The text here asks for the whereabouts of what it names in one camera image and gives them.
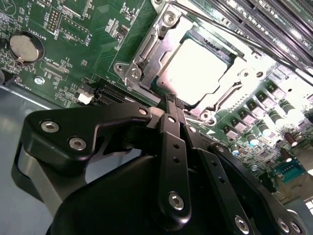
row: green circuit board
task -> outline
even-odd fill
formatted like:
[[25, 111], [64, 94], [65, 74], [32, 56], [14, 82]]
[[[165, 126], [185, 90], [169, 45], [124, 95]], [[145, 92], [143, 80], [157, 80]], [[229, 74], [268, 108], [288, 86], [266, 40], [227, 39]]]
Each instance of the green circuit board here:
[[[223, 21], [221, 13], [213, 10], [204, 0], [192, 2], [203, 9], [216, 21]], [[32, 93], [50, 100], [61, 107], [77, 107], [75, 94], [84, 80], [98, 82], [102, 79], [115, 86], [132, 92], [133, 95], [150, 105], [155, 103], [135, 91], [129, 91], [113, 70], [116, 62], [129, 63], [147, 31], [156, 18], [157, 13], [150, 0], [2, 0], [0, 1], [0, 34], [9, 41], [18, 31], [29, 31], [43, 43], [45, 54], [42, 60], [21, 66], [12, 57], [9, 44], [0, 49], [0, 67], [16, 74], [15, 83]], [[38, 85], [36, 76], [45, 82]], [[256, 126], [249, 127], [246, 132], [253, 132], [259, 139], [257, 147], [247, 143], [245, 135], [231, 141], [224, 133], [224, 128], [239, 117], [239, 111], [247, 108], [246, 101], [259, 91], [264, 91], [269, 81], [281, 84], [286, 92], [286, 100], [297, 106], [307, 116], [312, 114], [312, 105], [308, 97], [313, 91], [308, 89], [299, 101], [297, 93], [303, 92], [305, 84], [293, 87], [299, 78], [292, 77], [278, 64], [268, 71], [266, 79], [251, 94], [234, 100], [234, 105], [217, 113], [217, 124], [209, 127], [194, 124], [199, 131], [212, 141], [220, 141], [230, 146], [237, 144], [242, 151], [238, 158], [249, 168], [257, 165], [254, 175], [272, 170], [281, 163], [276, 142], [283, 139], [285, 132], [292, 135], [301, 133], [306, 140], [313, 139], [313, 126], [303, 116], [302, 125], [288, 123], [275, 129], [275, 137], [263, 138]], [[282, 147], [290, 149], [283, 142]]]
[[[45, 55], [21, 67], [5, 48], [0, 66], [19, 75], [18, 85], [66, 108], [76, 106], [74, 94], [84, 78], [123, 84], [112, 64], [131, 60], [157, 15], [148, 0], [2, 2], [7, 4], [0, 5], [2, 38], [29, 31], [41, 39]], [[119, 27], [125, 29], [121, 38], [116, 35]], [[41, 86], [34, 83], [37, 75], [45, 79]]]

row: capacitor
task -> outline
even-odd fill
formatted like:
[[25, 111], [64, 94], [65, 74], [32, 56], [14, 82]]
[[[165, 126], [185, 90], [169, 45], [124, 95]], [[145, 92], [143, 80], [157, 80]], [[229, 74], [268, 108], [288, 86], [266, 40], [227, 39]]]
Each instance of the capacitor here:
[[259, 127], [260, 132], [262, 133], [263, 136], [270, 136], [271, 135], [272, 132], [270, 131], [269, 127], [266, 124], [262, 123], [258, 127]]
[[28, 31], [20, 31], [10, 38], [12, 56], [21, 64], [39, 61], [45, 54], [45, 48], [40, 39]]
[[301, 114], [299, 111], [296, 110], [291, 104], [285, 104], [282, 106], [283, 110], [287, 114], [288, 119], [297, 122], [301, 119]]
[[289, 152], [286, 149], [282, 148], [280, 150], [280, 155], [285, 160], [285, 162], [289, 163], [289, 162], [292, 161], [292, 155], [290, 155]]
[[290, 133], [284, 134], [284, 138], [288, 142], [288, 144], [290, 144], [292, 147], [295, 147], [298, 144], [296, 139]]
[[285, 111], [285, 113], [288, 115], [289, 112], [294, 112], [296, 109], [291, 105], [291, 104], [285, 104], [283, 107], [283, 110]]
[[259, 140], [255, 137], [254, 134], [249, 134], [246, 136], [246, 139], [248, 140], [249, 144], [251, 146], [256, 146], [259, 144]]
[[239, 155], [239, 150], [235, 144], [230, 146], [230, 151], [233, 156], [238, 156]]
[[281, 127], [285, 124], [285, 120], [279, 114], [273, 114], [270, 119], [275, 123], [276, 126]]
[[258, 170], [258, 166], [257, 166], [257, 165], [253, 165], [253, 166], [251, 167], [251, 171], [255, 172], [255, 171], [257, 171], [257, 170]]

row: black metal arm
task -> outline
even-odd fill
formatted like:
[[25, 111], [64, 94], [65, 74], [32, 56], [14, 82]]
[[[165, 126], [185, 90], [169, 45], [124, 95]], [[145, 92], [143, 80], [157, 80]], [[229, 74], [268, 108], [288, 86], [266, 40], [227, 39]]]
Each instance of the black metal arm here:
[[[225, 146], [205, 146], [183, 104], [39, 111], [24, 122], [12, 176], [54, 216], [51, 235], [305, 234]], [[90, 161], [142, 155], [90, 184]]]

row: motherboard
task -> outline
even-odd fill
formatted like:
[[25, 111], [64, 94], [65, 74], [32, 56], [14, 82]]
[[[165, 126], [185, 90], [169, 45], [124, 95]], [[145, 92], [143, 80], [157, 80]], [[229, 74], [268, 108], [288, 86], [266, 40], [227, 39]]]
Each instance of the motherboard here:
[[[187, 8], [167, 0], [1, 0], [0, 81], [64, 108], [155, 106], [174, 93], [206, 142], [228, 146], [273, 188], [307, 174], [297, 147], [313, 140], [311, 1], [175, 3]], [[306, 79], [201, 16], [286, 58]]]

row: black plastic part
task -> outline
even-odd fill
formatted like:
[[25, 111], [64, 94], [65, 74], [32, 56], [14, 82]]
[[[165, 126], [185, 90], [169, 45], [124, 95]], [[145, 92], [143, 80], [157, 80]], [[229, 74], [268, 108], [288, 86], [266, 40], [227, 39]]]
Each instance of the black plastic part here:
[[[173, 117], [164, 114], [160, 119], [161, 152], [158, 156], [161, 162], [157, 192], [158, 206], [154, 211], [154, 218], [165, 230], [176, 231], [189, 222], [191, 205], [185, 142], [179, 137], [179, 123], [176, 120], [173, 123], [169, 118]], [[170, 205], [171, 193], [176, 193], [183, 199], [182, 210], [175, 210]]]
[[[30, 39], [31, 43], [35, 46], [35, 48], [38, 50], [38, 57], [36, 60], [34, 61], [25, 61], [23, 62], [23, 65], [29, 65], [29, 64], [32, 64], [36, 61], [39, 61], [41, 60], [44, 55], [45, 55], [45, 47], [43, 45], [43, 43], [41, 42], [41, 40], [34, 34], [32, 34], [31, 32], [28, 32], [28, 31], [20, 31], [20, 32], [17, 32], [15, 34], [12, 35], [13, 36], [26, 36], [27, 38]], [[18, 56], [11, 50], [11, 54], [12, 54], [12, 57], [17, 60], [18, 59]]]
[[[147, 114], [141, 114], [139, 108]], [[41, 123], [47, 120], [56, 122], [60, 130], [56, 133], [43, 131]], [[112, 133], [130, 124], [147, 125], [150, 120], [151, 114], [138, 103], [38, 111], [26, 117], [21, 142], [29, 155], [60, 173], [78, 175], [95, 154], [97, 140], [104, 138], [109, 142]], [[82, 138], [87, 147], [82, 151], [72, 149], [68, 141], [73, 137]]]
[[[287, 209], [248, 172], [239, 160], [232, 156], [226, 147], [214, 143], [211, 144], [210, 150], [219, 157], [241, 204], [246, 206], [245, 210], [254, 218], [261, 234], [285, 235], [277, 221], [281, 219], [288, 223], [295, 220]], [[294, 229], [290, 229], [288, 234], [298, 235]]]
[[198, 158], [198, 165], [203, 167], [202, 170], [205, 172], [204, 177], [208, 178], [208, 187], [211, 187], [215, 196], [214, 201], [220, 206], [224, 226], [226, 226], [229, 231], [233, 231], [233, 234], [241, 235], [242, 232], [235, 224], [235, 217], [239, 215], [248, 224], [250, 230], [249, 234], [254, 234], [219, 158], [215, 154], [204, 150], [205, 146], [200, 134], [193, 133], [189, 127], [189, 125], [184, 125], [183, 127], [190, 151], [188, 155], [193, 156], [193, 158]]
[[192, 217], [165, 232], [151, 209], [157, 198], [159, 159], [138, 157], [71, 194], [59, 207], [49, 235], [227, 235], [207, 181], [189, 172]]
[[21, 147], [22, 145], [19, 144], [18, 151], [14, 158], [14, 162], [13, 162], [12, 169], [11, 169], [11, 177], [17, 187], [22, 188], [25, 192], [27, 192], [34, 198], [38, 199], [39, 201], [43, 202], [41, 199], [41, 196], [39, 195], [32, 181], [23, 173], [21, 173], [19, 170], [18, 160], [19, 160], [19, 152], [20, 152]]
[[0, 85], [8, 85], [15, 79], [15, 74], [7, 72], [5, 70], [0, 70]]
[[272, 180], [268, 176], [267, 172], [264, 172], [262, 175], [259, 176], [259, 180], [261, 181], [261, 184], [270, 192], [274, 193], [276, 192], [276, 188], [273, 185]]

